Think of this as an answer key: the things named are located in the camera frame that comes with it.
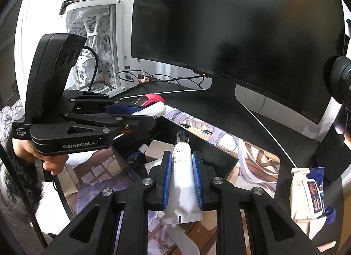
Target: open black box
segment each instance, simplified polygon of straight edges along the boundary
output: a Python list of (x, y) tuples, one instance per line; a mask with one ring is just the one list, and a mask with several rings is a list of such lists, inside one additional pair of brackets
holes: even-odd
[[(175, 144), (177, 133), (182, 130), (186, 131), (170, 120), (160, 117), (156, 119), (153, 129), (125, 133), (111, 143), (111, 148), (122, 170), (133, 182), (137, 182), (148, 176), (147, 171), (143, 163), (133, 170), (125, 161), (127, 156), (144, 143), (150, 145), (152, 140)], [(188, 132), (188, 135), (191, 151), (200, 151), (204, 164), (214, 167), (217, 176), (226, 179), (238, 159), (192, 133)]]

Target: black desk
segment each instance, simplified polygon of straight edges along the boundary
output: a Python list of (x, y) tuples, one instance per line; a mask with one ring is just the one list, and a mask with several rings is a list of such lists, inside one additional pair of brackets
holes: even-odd
[[(147, 93), (177, 90), (188, 90), (188, 88), (179, 87), (175, 84), (169, 84), (169, 87), (167, 88), (167, 83), (151, 83), (129, 89), (128, 91), (116, 96), (116, 99)], [(292, 180), (290, 173), (292, 164), (271, 136), (260, 126), (259, 123), (257, 123), (257, 121), (242, 107), (240, 103), (237, 101), (224, 103), (215, 98), (207, 99), (205, 97), (199, 97), (199, 93), (195, 91), (163, 94), (162, 97), (166, 100), (168, 105), (187, 112), (203, 121), (209, 122), (224, 131), (236, 135), (277, 155), (280, 158), (281, 164), (274, 199), (288, 214), (290, 214), (289, 195)], [(130, 103), (131, 99), (122, 99), (121, 102)], [(305, 137), (267, 117), (258, 114), (255, 115), (278, 140), (297, 167), (316, 167), (313, 155), (318, 146), (317, 141)], [(326, 179), (324, 180), (324, 201), (325, 206), (331, 205), (336, 209), (336, 221), (329, 226), (323, 227), (315, 236), (313, 242), (316, 246), (320, 246), (335, 240), (337, 242), (336, 246), (323, 253), (327, 255), (335, 255), (341, 237), (344, 213), (341, 178), (334, 182), (329, 182)]]

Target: silver bolt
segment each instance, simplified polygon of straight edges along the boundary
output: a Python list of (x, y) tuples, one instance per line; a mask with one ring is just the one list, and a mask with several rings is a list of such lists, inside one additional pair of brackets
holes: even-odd
[(146, 186), (151, 185), (152, 182), (153, 182), (153, 179), (152, 179), (152, 178), (145, 178), (145, 179), (143, 180), (143, 184), (146, 185)]
[(110, 189), (110, 188), (105, 188), (105, 189), (103, 189), (102, 190), (102, 195), (104, 196), (104, 197), (108, 197), (108, 196), (110, 196), (111, 194), (112, 194), (112, 189)]
[(264, 190), (260, 187), (255, 187), (253, 188), (253, 192), (256, 194), (256, 195), (262, 195)]
[(223, 179), (220, 178), (220, 177), (215, 177), (213, 178), (213, 183), (215, 183), (216, 185), (220, 185), (220, 184), (223, 184)]

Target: curved monitor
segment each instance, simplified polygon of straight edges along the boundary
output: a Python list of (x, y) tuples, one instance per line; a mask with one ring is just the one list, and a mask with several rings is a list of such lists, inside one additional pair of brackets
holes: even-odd
[(341, 0), (134, 0), (132, 56), (231, 77), (318, 123), (344, 32)]

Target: black cap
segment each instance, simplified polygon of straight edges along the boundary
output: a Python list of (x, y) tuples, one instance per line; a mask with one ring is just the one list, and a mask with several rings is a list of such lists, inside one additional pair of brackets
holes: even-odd
[(177, 133), (177, 138), (175, 140), (175, 143), (178, 144), (179, 142), (186, 142), (189, 144), (189, 136), (188, 133), (185, 131), (179, 131)]

